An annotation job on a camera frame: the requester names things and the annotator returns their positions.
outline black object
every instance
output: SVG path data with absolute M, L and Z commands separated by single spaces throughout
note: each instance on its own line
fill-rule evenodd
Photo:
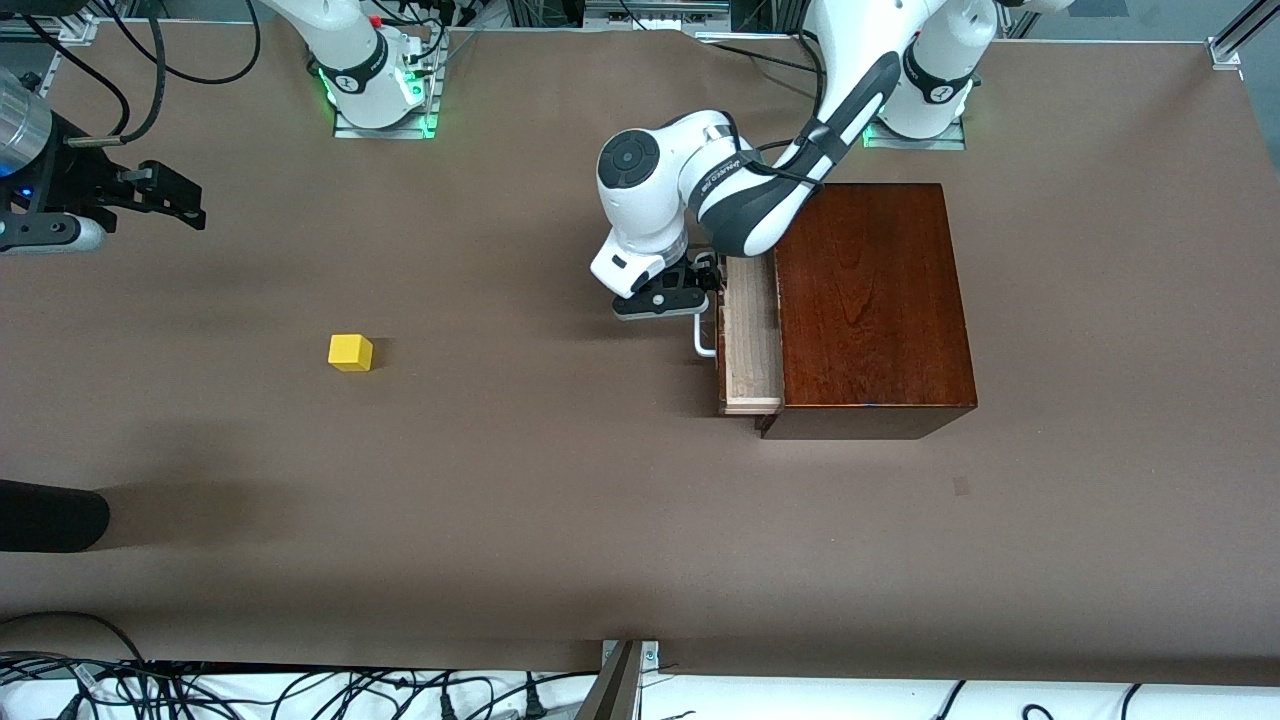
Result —
M 914 40 L 906 46 L 906 53 L 902 54 L 902 72 L 906 73 L 906 79 L 911 81 L 911 85 L 920 91 L 920 95 L 924 96 L 924 101 L 929 105 L 945 105 L 950 102 L 957 92 L 969 85 L 969 78 L 973 77 L 972 72 L 955 79 L 946 79 L 929 74 L 929 72 L 922 68 L 920 63 L 915 59 Z
M 611 190 L 636 187 L 658 169 L 662 151 L 658 141 L 645 131 L 631 129 L 620 132 L 600 151 L 595 173 L 600 182 Z
M 719 286 L 714 263 L 690 263 L 684 258 L 657 278 L 643 282 L 631 297 L 614 297 L 613 313 L 623 320 L 699 313 L 708 305 L 707 293 Z
M 0 480 L 3 552 L 79 552 L 102 538 L 110 519 L 96 492 Z
M 70 15 L 84 9 L 88 0 L 0 0 L 0 13 L 19 15 Z
M 582 27 L 582 6 L 584 0 L 561 0 L 561 12 L 568 24 Z
M 205 229 L 201 188 L 177 170 L 147 160 L 137 170 L 118 165 L 101 147 L 69 147 L 86 133 L 54 113 L 45 150 L 17 173 L 0 178 L 0 252 L 13 247 L 68 245 L 79 237 L 79 218 L 115 232 L 124 208 L 178 218 Z M 19 206 L 24 213 L 13 211 Z
M 387 59 L 389 55 L 389 49 L 387 45 L 387 36 L 383 33 L 375 33 L 378 45 L 374 47 L 374 53 L 361 64 L 351 68 L 330 68 L 324 63 L 319 63 L 320 70 L 324 72 L 329 82 L 339 91 L 347 95 L 358 95 L 365 91 L 365 85 L 370 79 L 376 77 L 387 67 Z

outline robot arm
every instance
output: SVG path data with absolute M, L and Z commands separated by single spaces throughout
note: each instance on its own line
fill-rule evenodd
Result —
M 998 1 L 1051 12 L 1073 0 Z M 686 208 L 716 252 L 760 255 L 877 113 L 910 137 L 946 129 L 995 37 L 996 9 L 993 0 L 813 0 L 806 26 L 824 56 L 827 91 L 772 168 L 714 110 L 658 131 L 626 131 L 605 145 L 596 179 L 613 231 L 591 272 L 621 299 L 684 259 Z
M 814 0 L 808 22 L 826 59 L 827 92 L 818 114 L 773 168 L 759 161 L 728 115 L 714 110 L 658 131 L 613 137 L 598 167 L 613 232 L 591 264 L 596 278 L 618 296 L 631 297 L 672 258 L 682 258 L 685 208 L 719 254 L 753 256 L 773 247 L 888 100 L 901 74 L 902 51 L 942 3 Z M 637 155 L 627 151 L 632 146 L 659 151 Z M 632 160 L 639 161 L 634 168 Z
M 298 31 L 320 64 L 338 111 L 351 124 L 384 128 L 421 105 L 406 76 L 419 67 L 416 37 L 375 27 L 358 0 L 262 0 Z

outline metal frame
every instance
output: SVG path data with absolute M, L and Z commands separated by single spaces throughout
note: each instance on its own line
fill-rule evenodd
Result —
M 604 669 L 573 720 L 634 720 L 640 696 L 640 675 L 658 669 L 655 641 L 604 643 Z
M 1234 70 L 1240 67 L 1240 49 L 1258 36 L 1267 24 L 1280 15 L 1280 0 L 1253 0 L 1222 32 L 1207 41 L 1213 69 Z

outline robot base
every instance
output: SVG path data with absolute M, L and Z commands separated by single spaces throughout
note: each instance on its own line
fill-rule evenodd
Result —
M 440 118 L 440 95 L 444 92 L 445 68 L 442 64 L 449 56 L 448 49 L 449 35 L 444 33 L 439 47 L 434 53 L 408 65 L 407 72 L 421 74 L 422 77 L 406 79 L 406 85 L 410 92 L 421 95 L 425 100 L 410 110 L 399 122 L 384 128 L 362 128 L 348 122 L 347 118 L 342 117 L 342 113 L 334 113 L 333 136 L 340 138 L 376 140 L 430 140 L 435 137 L 435 126 Z M 410 50 L 412 53 L 421 53 L 422 40 L 410 37 Z
M 700 315 L 710 307 L 708 293 L 719 288 L 719 272 L 712 254 L 687 258 L 667 268 L 631 297 L 614 297 L 613 314 L 620 320 L 652 320 Z
M 891 131 L 884 120 L 876 118 L 863 131 L 864 147 L 891 147 L 893 150 L 964 150 L 964 119 L 957 118 L 937 137 L 916 140 Z

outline wooden drawer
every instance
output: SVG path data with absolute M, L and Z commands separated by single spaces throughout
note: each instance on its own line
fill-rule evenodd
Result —
M 977 407 L 941 186 L 828 186 L 723 270 L 721 407 L 763 437 L 914 439 Z

